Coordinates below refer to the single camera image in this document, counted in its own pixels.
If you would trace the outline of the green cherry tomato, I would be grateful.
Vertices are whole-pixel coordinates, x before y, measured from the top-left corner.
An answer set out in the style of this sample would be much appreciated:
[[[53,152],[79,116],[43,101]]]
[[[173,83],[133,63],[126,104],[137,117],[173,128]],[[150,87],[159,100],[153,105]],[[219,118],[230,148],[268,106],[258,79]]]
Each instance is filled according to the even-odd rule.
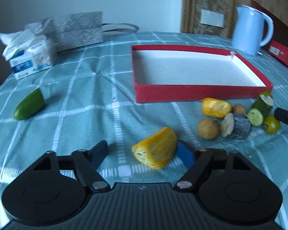
[[[277,120],[274,115],[268,115],[264,119],[264,122],[262,124],[262,128],[268,135],[274,135],[276,134],[281,127],[281,123],[279,120]]]
[[[258,94],[257,99],[259,99],[261,95],[263,95],[263,96],[268,96],[268,97],[271,97],[271,98],[273,97],[270,92],[268,92],[268,91],[262,91],[262,92],[260,92],[260,93]]]

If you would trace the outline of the yellow pepper half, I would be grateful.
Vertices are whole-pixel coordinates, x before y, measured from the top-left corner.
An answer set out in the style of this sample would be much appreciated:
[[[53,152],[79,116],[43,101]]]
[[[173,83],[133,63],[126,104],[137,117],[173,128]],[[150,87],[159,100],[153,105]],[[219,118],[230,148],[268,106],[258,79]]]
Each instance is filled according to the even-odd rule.
[[[152,169],[162,169],[172,160],[177,136],[170,127],[164,127],[132,147],[134,158]]]

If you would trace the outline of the green cucumber chunk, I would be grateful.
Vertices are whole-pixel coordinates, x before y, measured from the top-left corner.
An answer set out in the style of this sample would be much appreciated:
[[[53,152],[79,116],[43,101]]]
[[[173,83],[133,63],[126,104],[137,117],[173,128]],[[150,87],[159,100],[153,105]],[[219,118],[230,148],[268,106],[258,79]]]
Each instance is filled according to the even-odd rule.
[[[265,117],[270,113],[274,106],[271,96],[261,94],[247,113],[248,120],[252,126],[260,126],[263,124]]]

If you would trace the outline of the brown longan fruit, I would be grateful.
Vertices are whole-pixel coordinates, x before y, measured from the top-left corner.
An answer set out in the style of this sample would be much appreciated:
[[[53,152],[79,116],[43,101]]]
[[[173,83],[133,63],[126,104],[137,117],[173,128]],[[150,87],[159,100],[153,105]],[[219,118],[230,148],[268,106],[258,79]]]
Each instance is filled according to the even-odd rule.
[[[198,135],[205,140],[214,140],[219,135],[219,125],[211,118],[204,118],[198,124]]]

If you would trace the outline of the small brown longan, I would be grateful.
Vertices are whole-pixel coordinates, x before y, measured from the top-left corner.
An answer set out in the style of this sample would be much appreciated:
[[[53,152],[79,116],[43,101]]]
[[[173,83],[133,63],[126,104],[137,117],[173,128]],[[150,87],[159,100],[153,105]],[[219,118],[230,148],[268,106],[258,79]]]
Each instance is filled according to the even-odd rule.
[[[232,108],[232,113],[246,114],[246,109],[242,104],[236,104]]]

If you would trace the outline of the yellow pepper piece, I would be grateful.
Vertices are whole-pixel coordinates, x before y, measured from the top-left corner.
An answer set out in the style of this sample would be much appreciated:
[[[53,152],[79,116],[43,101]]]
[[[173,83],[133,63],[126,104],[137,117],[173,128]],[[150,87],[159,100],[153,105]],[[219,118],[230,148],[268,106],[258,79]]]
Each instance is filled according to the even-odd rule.
[[[232,104],[225,100],[204,98],[202,100],[202,114],[216,118],[224,118],[232,111]]]

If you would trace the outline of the red box lid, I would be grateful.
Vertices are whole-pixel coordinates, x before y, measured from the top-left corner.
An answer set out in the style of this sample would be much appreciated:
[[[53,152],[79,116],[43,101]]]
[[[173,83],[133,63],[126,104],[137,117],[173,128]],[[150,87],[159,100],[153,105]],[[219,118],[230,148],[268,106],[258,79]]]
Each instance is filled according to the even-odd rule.
[[[288,47],[271,40],[268,52],[288,67]]]

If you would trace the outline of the green cucumber end piece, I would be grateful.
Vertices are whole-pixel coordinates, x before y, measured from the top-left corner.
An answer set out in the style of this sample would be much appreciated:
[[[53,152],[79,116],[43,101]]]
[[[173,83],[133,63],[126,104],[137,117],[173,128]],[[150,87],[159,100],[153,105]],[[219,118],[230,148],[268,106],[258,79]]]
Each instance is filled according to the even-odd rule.
[[[44,106],[44,96],[40,88],[37,88],[18,104],[14,110],[13,118],[18,121],[29,119],[43,109]]]

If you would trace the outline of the dark wooden headboard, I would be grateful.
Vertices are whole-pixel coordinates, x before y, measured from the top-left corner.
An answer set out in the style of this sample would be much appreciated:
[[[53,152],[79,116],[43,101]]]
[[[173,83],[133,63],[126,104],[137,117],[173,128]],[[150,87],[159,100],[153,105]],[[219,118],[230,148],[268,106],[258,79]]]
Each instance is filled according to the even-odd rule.
[[[288,26],[286,26],[286,24],[284,24],[270,11],[262,7],[258,2],[251,0],[251,6],[271,17],[274,23],[274,33],[272,40],[288,47]]]

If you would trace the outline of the red shallow cardboard tray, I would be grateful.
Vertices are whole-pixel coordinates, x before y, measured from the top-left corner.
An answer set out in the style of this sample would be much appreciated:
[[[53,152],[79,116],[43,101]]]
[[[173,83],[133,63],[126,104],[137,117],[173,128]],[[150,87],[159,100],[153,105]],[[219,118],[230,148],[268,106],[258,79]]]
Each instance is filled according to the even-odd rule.
[[[255,98],[273,84],[241,54],[187,45],[133,45],[137,103]]]

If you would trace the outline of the light blue electric kettle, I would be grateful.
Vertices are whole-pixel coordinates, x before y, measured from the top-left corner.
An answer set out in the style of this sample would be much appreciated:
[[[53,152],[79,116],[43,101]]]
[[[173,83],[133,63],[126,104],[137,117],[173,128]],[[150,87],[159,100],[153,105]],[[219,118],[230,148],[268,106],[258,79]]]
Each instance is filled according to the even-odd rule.
[[[246,5],[236,7],[237,21],[232,46],[248,55],[256,56],[260,48],[273,37],[274,23],[267,14]]]

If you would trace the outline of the tissue pack with cat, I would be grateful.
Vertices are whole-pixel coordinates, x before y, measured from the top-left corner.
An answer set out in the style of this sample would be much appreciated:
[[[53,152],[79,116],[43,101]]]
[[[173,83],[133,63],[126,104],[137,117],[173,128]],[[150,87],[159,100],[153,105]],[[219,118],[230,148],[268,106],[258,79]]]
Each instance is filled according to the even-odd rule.
[[[49,69],[55,65],[57,51],[53,41],[45,35],[36,36],[32,30],[16,33],[0,33],[0,41],[6,47],[2,56],[19,80]]]

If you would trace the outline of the grey patterned paper bag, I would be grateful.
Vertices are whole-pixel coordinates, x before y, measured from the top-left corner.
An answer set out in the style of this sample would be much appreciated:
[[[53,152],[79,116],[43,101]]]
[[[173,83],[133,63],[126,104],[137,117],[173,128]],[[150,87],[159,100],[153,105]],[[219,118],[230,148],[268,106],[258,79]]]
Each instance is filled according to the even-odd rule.
[[[109,34],[137,33],[139,26],[132,23],[104,23],[103,12],[80,12],[64,16],[54,16],[29,23],[36,36],[45,35],[52,39],[57,51],[64,51],[97,44]]]

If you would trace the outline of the white wall switch panel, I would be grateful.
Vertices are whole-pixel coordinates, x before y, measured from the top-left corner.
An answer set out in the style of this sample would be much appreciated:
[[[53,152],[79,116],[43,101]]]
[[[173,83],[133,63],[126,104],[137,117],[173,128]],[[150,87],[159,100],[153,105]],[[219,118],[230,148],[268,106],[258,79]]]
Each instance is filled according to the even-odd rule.
[[[225,16],[217,12],[201,9],[200,23],[223,28]]]

